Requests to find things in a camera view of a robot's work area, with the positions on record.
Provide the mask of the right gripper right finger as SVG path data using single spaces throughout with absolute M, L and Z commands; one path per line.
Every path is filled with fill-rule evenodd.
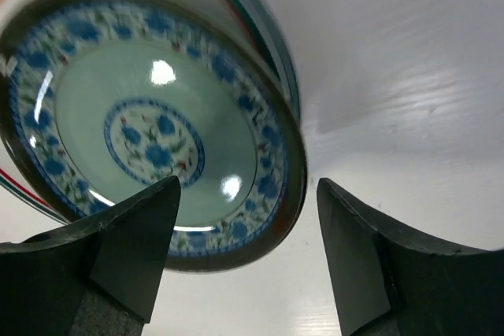
M 501 250 L 426 234 L 328 178 L 317 208 L 342 334 L 502 334 Z

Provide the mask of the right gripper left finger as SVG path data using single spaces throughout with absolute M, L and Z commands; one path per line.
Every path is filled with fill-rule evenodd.
M 170 176 L 74 223 L 2 243 L 2 334 L 141 334 L 180 196 L 180 181 Z

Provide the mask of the green plate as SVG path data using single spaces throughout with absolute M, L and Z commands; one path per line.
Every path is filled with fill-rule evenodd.
M 166 265 L 177 271 L 262 258 L 306 196 L 298 119 L 274 75 L 169 0 L 32 0 L 9 15 L 1 138 L 67 221 L 176 177 Z

